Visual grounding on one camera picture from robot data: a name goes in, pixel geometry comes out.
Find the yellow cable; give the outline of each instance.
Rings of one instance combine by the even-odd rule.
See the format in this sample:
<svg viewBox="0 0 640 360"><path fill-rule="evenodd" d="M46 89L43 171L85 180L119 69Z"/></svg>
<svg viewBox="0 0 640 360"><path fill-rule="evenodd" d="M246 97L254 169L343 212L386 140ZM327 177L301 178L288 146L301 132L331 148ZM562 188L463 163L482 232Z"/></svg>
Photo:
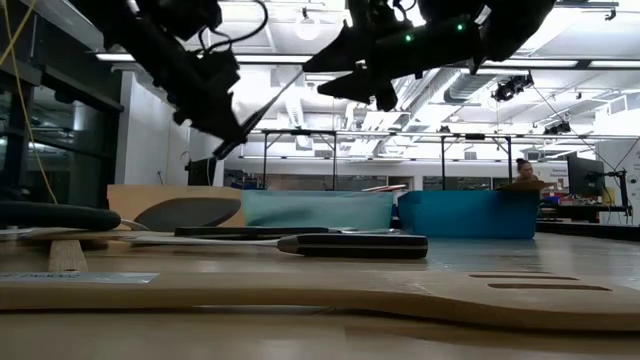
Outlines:
<svg viewBox="0 0 640 360"><path fill-rule="evenodd" d="M31 16L31 13L34 10L37 1L38 0L31 0L31 5L29 5L29 10L27 10L27 13L24 15L24 18L22 19L22 22L20 23L20 26L18 26L18 29L16 30L15 36L12 37L11 36L11 31L9 31L9 33L8 33L8 35L9 35L9 46L7 46L7 49L2 54L2 57L0 57L0 65L4 64L4 61L6 60L7 56L9 55L9 51L13 51L13 46L15 45L16 41L18 40L18 37L22 33L22 30L24 30L25 25L27 25L27 22L29 21L29 17ZM5 12L7 12L7 26L9 26L7 0L4 0L3 3L4 3Z"/></svg>
<svg viewBox="0 0 640 360"><path fill-rule="evenodd" d="M31 7L29 8L29 10L33 9L36 1L38 0L31 1ZM18 85L18 97L20 98L20 105L22 107L22 114L24 115L24 122L29 132L29 140L33 145L33 153L36 155L36 161L38 162L38 167L40 168L40 173L42 174L42 179L44 180L44 184L47 187L49 196L51 196L51 199L53 200L53 202L57 204L58 199L56 198L56 195L53 193L53 190L51 189L51 185L49 184L49 179L47 178L47 174L44 171L44 166L42 166L42 161L40 160L40 155L38 154L38 148L36 148L36 142L33 136L33 129L31 129L31 123L29 122L29 112L27 111L27 104L24 100L24 94L22 92L22 84L20 82L20 72L18 71L18 62L16 60L16 53L13 50L13 44L16 42L18 36L20 36L20 31L22 30L23 25L26 24L30 14L31 14L31 11L28 11L27 14L25 15L25 18L22 20L22 23L20 24L21 27L18 28L18 31L16 31L15 36L11 35L11 24L9 23L9 9L7 7L7 2L5 1L4 17L7 23L7 35L9 36L9 40L10 40L9 47L7 48L5 53L10 52L11 58L13 59L13 70L16 73L16 84ZM4 61L4 57L5 56L3 55L3 58L0 60L0 64L2 64L2 61Z"/></svg>

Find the metal rod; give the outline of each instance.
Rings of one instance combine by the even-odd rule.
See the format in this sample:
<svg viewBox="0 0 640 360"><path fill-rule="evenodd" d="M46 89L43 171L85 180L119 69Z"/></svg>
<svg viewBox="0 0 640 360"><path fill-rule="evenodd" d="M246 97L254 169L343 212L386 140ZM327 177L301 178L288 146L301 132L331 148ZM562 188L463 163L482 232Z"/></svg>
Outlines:
<svg viewBox="0 0 640 360"><path fill-rule="evenodd" d="M333 191L337 191L337 190L338 190L338 135L334 135L333 136Z"/></svg>
<svg viewBox="0 0 640 360"><path fill-rule="evenodd" d="M442 190L447 190L447 177L446 177L446 171L445 171L445 164L444 164L444 154L446 152L445 148L444 148L444 137L442 137L440 139L440 148L442 150Z"/></svg>
<svg viewBox="0 0 640 360"><path fill-rule="evenodd" d="M276 136L275 139L273 139L272 142L269 143L269 145L267 145L267 149L271 147L271 145L275 144L276 141L280 140L280 138L282 137L282 134L278 134L278 136Z"/></svg>
<svg viewBox="0 0 640 360"><path fill-rule="evenodd" d="M493 142L494 142L494 143L496 143L496 145L498 145L498 147L499 147L500 149L502 149L502 151L504 151L504 152L505 152L505 153L507 153L507 154L509 153L509 151L508 151L507 149L505 149L505 148L504 148L504 146L502 146L502 144L500 144L500 143L498 142L498 140L496 140L496 139L491 139L491 140L493 140Z"/></svg>
<svg viewBox="0 0 640 360"><path fill-rule="evenodd" d="M334 145L329 144L329 142L327 141L327 139L325 139L325 137L324 137L322 134L320 134L320 139L322 139L322 141L324 141L324 143L325 143L325 144L327 144L327 145L329 146L329 148L330 148L331 150L333 150L333 152L335 152L335 151L336 151L335 146L334 146Z"/></svg>
<svg viewBox="0 0 640 360"><path fill-rule="evenodd" d="M269 150L268 146L268 137L269 134L264 134L264 159L262 161L262 190L267 190L267 150Z"/></svg>
<svg viewBox="0 0 640 360"><path fill-rule="evenodd" d="M509 166L509 184L513 182L513 157L511 154L511 138L507 138L507 166Z"/></svg>

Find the wooden block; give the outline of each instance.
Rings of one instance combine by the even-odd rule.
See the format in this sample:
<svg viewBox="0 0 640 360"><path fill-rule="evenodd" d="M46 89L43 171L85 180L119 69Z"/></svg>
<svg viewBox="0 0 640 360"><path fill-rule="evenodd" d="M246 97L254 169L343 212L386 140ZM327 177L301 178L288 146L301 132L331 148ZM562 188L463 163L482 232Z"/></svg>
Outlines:
<svg viewBox="0 0 640 360"><path fill-rule="evenodd" d="M49 271L89 271L78 240L56 240L49 250Z"/></svg>
<svg viewBox="0 0 640 360"><path fill-rule="evenodd" d="M150 207L178 198L222 198L242 201L242 190L216 186L109 185L109 208L123 219L134 220ZM240 210L222 227L245 226L244 210Z"/></svg>
<svg viewBox="0 0 640 360"><path fill-rule="evenodd" d="M640 292L537 273L162 273L146 284L0 278L0 309L300 305L522 329L640 331Z"/></svg>

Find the slot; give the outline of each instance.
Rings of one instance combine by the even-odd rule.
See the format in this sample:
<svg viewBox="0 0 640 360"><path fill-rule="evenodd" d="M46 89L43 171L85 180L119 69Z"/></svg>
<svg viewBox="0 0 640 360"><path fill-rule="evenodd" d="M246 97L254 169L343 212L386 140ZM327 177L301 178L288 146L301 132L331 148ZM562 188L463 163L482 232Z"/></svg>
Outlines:
<svg viewBox="0 0 640 360"><path fill-rule="evenodd" d="M600 286L589 285L558 285L558 284L489 284L494 289L538 289L538 290L591 290L612 291Z"/></svg>
<svg viewBox="0 0 640 360"><path fill-rule="evenodd" d="M578 281L576 278L566 276L544 276L544 275L469 275L476 279L538 279L538 280L573 280Z"/></svg>

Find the workbench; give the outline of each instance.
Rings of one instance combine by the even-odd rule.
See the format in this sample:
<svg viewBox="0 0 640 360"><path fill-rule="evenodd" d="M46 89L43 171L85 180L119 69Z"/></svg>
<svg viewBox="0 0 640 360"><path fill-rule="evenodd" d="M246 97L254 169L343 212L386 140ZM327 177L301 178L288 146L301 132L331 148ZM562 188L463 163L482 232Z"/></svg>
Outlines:
<svg viewBox="0 0 640 360"><path fill-rule="evenodd" d="M640 247L538 234L431 239L423 260L304 258L261 247L85 247L94 272L545 271L640 289ZM48 248L0 243L0 271L47 271ZM635 359L638 335L518 332L299 307L0 314L2 359Z"/></svg>

